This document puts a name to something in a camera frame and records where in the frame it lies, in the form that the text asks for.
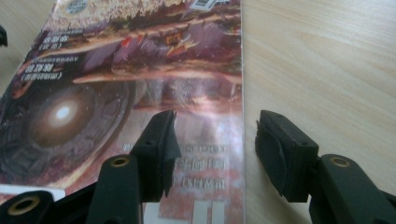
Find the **red illustrated magazine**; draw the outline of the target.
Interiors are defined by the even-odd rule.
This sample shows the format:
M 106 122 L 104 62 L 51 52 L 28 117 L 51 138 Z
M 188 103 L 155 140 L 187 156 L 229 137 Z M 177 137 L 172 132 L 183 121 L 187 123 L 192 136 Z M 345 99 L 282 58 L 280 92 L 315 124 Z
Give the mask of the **red illustrated magazine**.
M 176 114 L 180 156 L 145 224 L 245 224 L 240 0 L 55 0 L 25 55 L 0 47 L 0 204 L 62 199 Z

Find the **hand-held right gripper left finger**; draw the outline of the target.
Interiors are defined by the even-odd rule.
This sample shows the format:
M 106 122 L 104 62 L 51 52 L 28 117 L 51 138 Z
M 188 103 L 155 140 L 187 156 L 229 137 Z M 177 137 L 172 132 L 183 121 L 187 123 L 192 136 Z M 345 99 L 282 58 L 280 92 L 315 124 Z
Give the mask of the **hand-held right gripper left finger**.
M 141 202 L 157 203 L 173 186 L 176 159 L 181 157 L 175 132 L 177 113 L 166 110 L 154 115 L 135 143 L 141 185 Z

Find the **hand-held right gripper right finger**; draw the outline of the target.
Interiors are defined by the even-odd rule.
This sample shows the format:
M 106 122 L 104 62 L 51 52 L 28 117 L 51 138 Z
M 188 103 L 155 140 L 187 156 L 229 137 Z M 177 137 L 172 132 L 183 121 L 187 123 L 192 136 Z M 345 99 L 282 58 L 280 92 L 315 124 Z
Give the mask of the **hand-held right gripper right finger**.
M 288 202 L 307 201 L 308 170 L 317 163 L 318 144 L 285 116 L 262 110 L 255 151 L 269 179 Z

